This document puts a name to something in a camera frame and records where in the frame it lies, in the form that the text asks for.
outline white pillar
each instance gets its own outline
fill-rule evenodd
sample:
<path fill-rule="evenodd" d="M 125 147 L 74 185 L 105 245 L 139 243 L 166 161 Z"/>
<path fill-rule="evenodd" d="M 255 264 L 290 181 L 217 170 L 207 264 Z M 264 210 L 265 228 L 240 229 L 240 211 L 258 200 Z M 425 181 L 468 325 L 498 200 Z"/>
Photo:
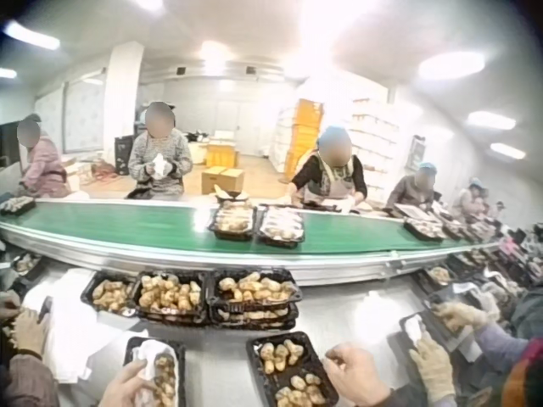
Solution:
<path fill-rule="evenodd" d="M 137 83 L 143 45 L 127 42 L 113 48 L 104 95 L 104 159 L 115 165 L 115 139 L 134 132 Z"/>

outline blue hat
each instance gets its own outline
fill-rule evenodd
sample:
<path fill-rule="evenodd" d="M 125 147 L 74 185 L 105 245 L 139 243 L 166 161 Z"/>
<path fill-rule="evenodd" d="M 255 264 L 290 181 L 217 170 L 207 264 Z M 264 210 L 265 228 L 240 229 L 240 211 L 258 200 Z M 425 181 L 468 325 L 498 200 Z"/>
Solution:
<path fill-rule="evenodd" d="M 350 143 L 349 133 L 344 127 L 331 125 L 322 132 L 316 141 L 316 145 L 318 148 L 322 148 L 332 146 L 334 144 L 340 144 L 342 142 Z"/>
<path fill-rule="evenodd" d="M 438 173 L 438 169 L 433 165 L 432 163 L 421 163 L 418 166 L 419 170 L 425 170 L 426 172 L 429 172 L 431 174 L 436 175 Z"/>

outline person's hand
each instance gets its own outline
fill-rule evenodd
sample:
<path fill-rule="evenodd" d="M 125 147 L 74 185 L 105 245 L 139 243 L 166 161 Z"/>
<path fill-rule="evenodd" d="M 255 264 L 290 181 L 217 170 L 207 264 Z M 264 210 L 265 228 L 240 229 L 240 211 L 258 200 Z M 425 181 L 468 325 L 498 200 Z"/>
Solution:
<path fill-rule="evenodd" d="M 15 291 L 0 293 L 0 321 L 14 318 L 20 312 L 20 298 Z"/>
<path fill-rule="evenodd" d="M 98 407 L 132 407 L 138 390 L 155 390 L 153 382 L 143 380 L 137 375 L 146 365 L 146 360 L 134 360 L 124 366 L 105 389 Z"/>
<path fill-rule="evenodd" d="M 427 332 L 418 341 L 417 351 L 411 349 L 409 354 L 417 364 L 418 371 L 423 378 L 424 387 L 432 403 L 456 393 L 452 383 L 452 365 L 449 355 Z"/>
<path fill-rule="evenodd" d="M 327 351 L 322 364 L 338 393 L 359 407 L 380 404 L 390 396 L 366 350 L 342 343 Z"/>
<path fill-rule="evenodd" d="M 145 165 L 145 172 L 147 172 L 148 175 L 154 174 L 154 163 L 147 163 Z"/>
<path fill-rule="evenodd" d="M 462 303 L 438 304 L 434 307 L 434 313 L 453 332 L 465 326 L 472 326 L 473 329 L 478 329 L 489 322 L 486 312 Z"/>
<path fill-rule="evenodd" d="M 48 332 L 49 314 L 39 324 L 37 317 L 37 312 L 31 309 L 25 309 L 17 317 L 14 323 L 15 342 L 18 349 L 30 350 L 41 356 Z"/>

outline conveyor belt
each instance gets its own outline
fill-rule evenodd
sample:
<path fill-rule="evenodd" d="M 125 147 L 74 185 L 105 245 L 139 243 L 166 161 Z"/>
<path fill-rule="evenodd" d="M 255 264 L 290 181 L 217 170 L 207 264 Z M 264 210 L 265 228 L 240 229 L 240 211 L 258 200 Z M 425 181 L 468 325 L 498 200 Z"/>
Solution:
<path fill-rule="evenodd" d="M 209 218 L 207 208 L 40 202 L 21 217 L 0 217 L 0 222 L 104 243 L 225 254 L 365 254 L 467 245 L 421 242 L 389 220 L 306 212 L 305 242 L 289 250 L 218 240 L 206 229 Z"/>

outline fluorescent light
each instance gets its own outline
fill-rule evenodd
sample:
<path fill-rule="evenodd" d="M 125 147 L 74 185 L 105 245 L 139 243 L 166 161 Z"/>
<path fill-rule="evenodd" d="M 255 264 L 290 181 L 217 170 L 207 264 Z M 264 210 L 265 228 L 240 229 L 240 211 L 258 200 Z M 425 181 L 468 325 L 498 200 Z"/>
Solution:
<path fill-rule="evenodd" d="M 0 78 L 9 78 L 13 79 L 17 77 L 17 72 L 14 70 L 7 70 L 5 68 L 0 68 Z"/>
<path fill-rule="evenodd" d="M 422 62 L 418 74 L 423 79 L 438 81 L 461 78 L 483 69 L 484 57 L 480 53 L 442 53 Z"/>
<path fill-rule="evenodd" d="M 513 148 L 506 144 L 502 144 L 501 142 L 494 142 L 490 144 L 490 148 L 492 148 L 497 153 L 506 155 L 507 157 L 511 157 L 512 159 L 523 159 L 524 157 L 526 157 L 526 153 L 524 151 L 517 150 L 516 148 Z"/>
<path fill-rule="evenodd" d="M 9 21 L 3 29 L 3 32 L 16 40 L 27 42 L 38 47 L 46 49 L 57 49 L 60 47 L 60 41 L 58 39 L 31 31 L 14 20 Z"/>
<path fill-rule="evenodd" d="M 162 0 L 135 0 L 135 2 L 139 5 L 139 7 L 145 8 L 149 11 L 160 10 L 163 6 Z"/>
<path fill-rule="evenodd" d="M 491 112 L 473 112 L 467 117 L 471 125 L 480 125 L 482 127 L 491 127 L 493 129 L 511 130 L 517 125 L 517 121 L 500 114 Z"/>
<path fill-rule="evenodd" d="M 83 80 L 85 83 L 90 83 L 92 85 L 103 85 L 104 83 L 99 79 L 88 78 Z"/>

